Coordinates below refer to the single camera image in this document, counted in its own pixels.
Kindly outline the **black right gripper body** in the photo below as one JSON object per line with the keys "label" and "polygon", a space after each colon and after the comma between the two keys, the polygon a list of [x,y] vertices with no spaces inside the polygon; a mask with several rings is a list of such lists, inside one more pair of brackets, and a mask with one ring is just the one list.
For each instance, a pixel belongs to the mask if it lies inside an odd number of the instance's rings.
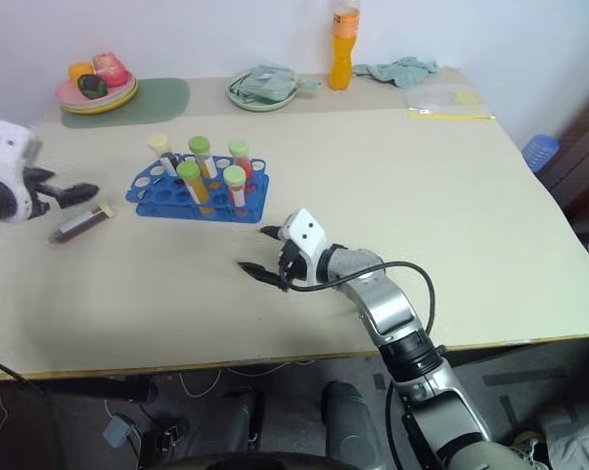
{"label": "black right gripper body", "polygon": [[278,261],[278,288],[281,291],[309,291],[309,286],[298,286],[295,279],[307,278],[307,263],[294,241],[288,240],[283,246]]}

